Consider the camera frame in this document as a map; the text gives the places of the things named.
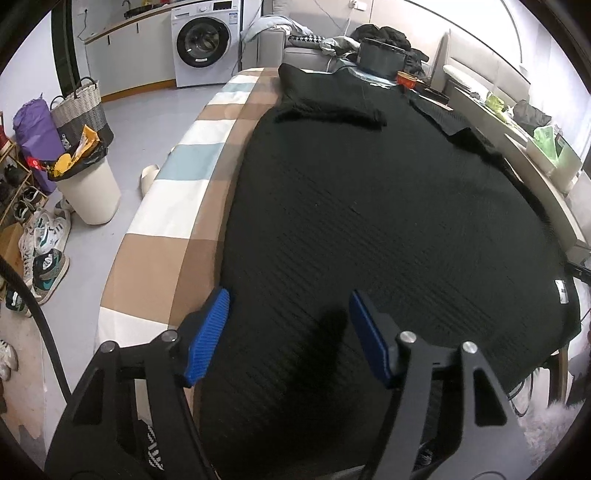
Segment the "black knit sweater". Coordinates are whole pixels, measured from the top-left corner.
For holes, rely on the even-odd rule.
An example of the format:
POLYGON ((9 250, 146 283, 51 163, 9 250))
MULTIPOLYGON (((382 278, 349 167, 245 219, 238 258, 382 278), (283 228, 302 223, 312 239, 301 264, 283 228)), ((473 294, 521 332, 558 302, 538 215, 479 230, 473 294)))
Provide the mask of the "black knit sweater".
POLYGON ((430 344, 474 342, 507 396, 580 329, 542 205, 462 116, 346 70, 279 79, 239 168, 228 323, 201 388, 224 479, 362 474, 392 393, 349 317, 355 290, 430 344))

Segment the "teal black sneaker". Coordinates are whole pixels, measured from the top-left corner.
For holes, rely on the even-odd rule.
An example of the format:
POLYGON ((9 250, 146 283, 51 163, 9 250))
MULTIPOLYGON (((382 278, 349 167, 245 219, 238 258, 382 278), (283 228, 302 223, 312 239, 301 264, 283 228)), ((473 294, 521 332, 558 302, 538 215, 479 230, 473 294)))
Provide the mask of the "teal black sneaker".
POLYGON ((50 299, 68 272, 69 265, 70 259, 56 248, 34 258, 32 293, 39 305, 50 299))

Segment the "checkered bed sheet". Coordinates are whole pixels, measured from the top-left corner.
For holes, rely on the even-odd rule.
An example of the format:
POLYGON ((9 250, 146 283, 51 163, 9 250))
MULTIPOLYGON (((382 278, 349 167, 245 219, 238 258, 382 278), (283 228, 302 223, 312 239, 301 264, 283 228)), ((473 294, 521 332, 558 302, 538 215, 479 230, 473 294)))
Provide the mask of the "checkered bed sheet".
POLYGON ((276 69, 243 70, 183 132, 119 246, 100 302, 98 344, 146 343, 204 304, 219 282, 242 152, 279 101, 276 69))

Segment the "white green sneaker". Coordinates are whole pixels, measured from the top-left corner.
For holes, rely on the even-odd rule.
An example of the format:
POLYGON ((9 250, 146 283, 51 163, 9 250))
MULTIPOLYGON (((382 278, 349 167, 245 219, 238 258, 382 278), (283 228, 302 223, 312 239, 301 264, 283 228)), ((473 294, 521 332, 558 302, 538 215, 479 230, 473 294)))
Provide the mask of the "white green sneaker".
POLYGON ((37 256, 48 253, 51 249, 61 252, 71 230, 70 213, 67 210, 37 210, 25 223, 18 246, 23 262, 23 279, 30 284, 33 277, 33 261, 37 256))

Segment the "shoe rack with shoes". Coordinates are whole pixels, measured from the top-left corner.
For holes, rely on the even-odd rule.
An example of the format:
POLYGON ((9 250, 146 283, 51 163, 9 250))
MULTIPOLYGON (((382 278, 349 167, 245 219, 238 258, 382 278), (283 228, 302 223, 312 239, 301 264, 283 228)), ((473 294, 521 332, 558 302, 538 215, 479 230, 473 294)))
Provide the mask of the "shoe rack with shoes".
POLYGON ((18 144, 6 134, 1 115, 1 230, 26 222, 35 210, 45 206, 47 199, 18 144))

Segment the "white trash bin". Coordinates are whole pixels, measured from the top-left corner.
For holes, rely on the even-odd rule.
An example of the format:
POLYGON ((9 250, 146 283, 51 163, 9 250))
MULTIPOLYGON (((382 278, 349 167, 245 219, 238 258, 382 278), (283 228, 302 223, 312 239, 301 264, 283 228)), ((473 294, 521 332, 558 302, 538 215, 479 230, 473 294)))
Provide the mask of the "white trash bin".
POLYGON ((76 162, 64 153, 46 170, 63 198, 84 223, 90 226, 108 223, 118 210, 121 192, 107 160, 108 150, 98 145, 76 162))

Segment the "white tissue box holder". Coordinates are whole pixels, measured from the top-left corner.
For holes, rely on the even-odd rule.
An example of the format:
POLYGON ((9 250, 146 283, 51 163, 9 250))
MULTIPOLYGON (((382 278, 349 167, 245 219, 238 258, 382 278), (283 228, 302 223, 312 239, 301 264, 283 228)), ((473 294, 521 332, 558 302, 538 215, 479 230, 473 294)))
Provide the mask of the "white tissue box holder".
POLYGON ((571 191, 580 174, 582 161, 551 125, 534 130, 528 139, 526 153, 562 194, 571 191))

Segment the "purple bag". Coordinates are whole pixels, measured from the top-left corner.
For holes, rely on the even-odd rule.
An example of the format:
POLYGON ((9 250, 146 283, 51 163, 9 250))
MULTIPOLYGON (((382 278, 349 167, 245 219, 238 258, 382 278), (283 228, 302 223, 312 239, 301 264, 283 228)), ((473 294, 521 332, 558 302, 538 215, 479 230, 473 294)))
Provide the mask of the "purple bag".
POLYGON ((16 143, 38 187, 43 193, 51 194, 56 184, 49 179, 43 165, 54 163, 65 150, 42 95, 20 107, 13 117, 13 130, 16 143))

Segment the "woven laundry basket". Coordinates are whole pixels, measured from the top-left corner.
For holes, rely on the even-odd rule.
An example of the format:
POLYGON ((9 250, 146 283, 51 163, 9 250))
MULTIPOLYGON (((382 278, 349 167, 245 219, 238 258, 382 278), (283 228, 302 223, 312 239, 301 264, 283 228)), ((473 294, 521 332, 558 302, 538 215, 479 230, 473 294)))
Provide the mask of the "woven laundry basket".
POLYGON ((49 108, 66 152, 73 151, 85 126, 97 133, 106 148, 112 143, 114 134, 106 119, 98 82, 91 77, 83 77, 68 96, 56 96, 49 108))

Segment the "green plush toy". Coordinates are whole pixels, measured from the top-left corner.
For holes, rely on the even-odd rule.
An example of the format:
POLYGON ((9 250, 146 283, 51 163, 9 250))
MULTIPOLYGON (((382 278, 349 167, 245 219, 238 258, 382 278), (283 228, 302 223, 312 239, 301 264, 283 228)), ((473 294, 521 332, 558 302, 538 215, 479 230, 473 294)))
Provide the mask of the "green plush toy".
POLYGON ((506 103, 497 95, 489 92, 485 99, 485 106, 495 115, 501 115, 508 110, 506 103))

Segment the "red food bowl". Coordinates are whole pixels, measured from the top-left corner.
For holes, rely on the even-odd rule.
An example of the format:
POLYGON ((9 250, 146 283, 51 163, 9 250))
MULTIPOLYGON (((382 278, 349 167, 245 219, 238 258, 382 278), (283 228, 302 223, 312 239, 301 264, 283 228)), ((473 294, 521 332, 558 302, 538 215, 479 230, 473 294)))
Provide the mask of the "red food bowl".
POLYGON ((410 90, 420 91, 424 88, 424 83, 416 76, 405 71, 397 72, 397 84, 410 90))

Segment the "kitchen counter cabinet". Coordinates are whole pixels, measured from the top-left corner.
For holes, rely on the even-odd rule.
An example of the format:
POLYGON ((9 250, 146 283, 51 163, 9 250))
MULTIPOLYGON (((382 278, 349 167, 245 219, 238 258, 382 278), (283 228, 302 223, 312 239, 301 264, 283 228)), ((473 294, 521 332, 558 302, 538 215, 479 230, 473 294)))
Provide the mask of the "kitchen counter cabinet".
POLYGON ((87 70, 105 101, 176 85, 169 4, 152 4, 129 18, 140 1, 81 1, 87 70))

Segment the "black electric cooker pot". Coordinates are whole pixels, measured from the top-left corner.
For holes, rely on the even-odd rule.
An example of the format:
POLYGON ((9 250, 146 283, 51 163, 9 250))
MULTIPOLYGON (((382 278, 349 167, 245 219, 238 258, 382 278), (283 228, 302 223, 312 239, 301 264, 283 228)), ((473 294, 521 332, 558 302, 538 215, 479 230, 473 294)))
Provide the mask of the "black electric cooker pot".
POLYGON ((356 63, 360 70, 377 77, 395 80, 406 65, 407 52, 375 39, 361 41, 356 63))

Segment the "white front-load washing machine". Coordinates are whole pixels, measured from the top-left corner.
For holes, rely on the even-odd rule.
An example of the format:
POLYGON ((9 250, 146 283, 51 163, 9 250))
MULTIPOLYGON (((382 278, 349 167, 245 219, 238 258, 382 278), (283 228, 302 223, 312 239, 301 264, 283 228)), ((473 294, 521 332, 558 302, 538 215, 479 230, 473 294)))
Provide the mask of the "white front-load washing machine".
POLYGON ((238 66, 240 20, 239 1, 200 1, 171 10, 178 88, 228 82, 238 66))

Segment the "grey sofa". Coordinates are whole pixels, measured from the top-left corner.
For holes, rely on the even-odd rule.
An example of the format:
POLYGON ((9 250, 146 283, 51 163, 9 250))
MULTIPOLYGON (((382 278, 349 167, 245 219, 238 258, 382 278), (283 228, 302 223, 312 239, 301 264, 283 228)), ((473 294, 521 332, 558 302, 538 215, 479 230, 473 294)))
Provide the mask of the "grey sofa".
MULTIPOLYGON (((352 33, 370 22, 373 1, 263 1, 263 15, 284 15, 308 27, 317 36, 335 37, 352 33)), ((280 29, 264 30, 247 44, 256 67, 288 63, 301 69, 331 69, 329 56, 311 46, 294 46, 280 29)))

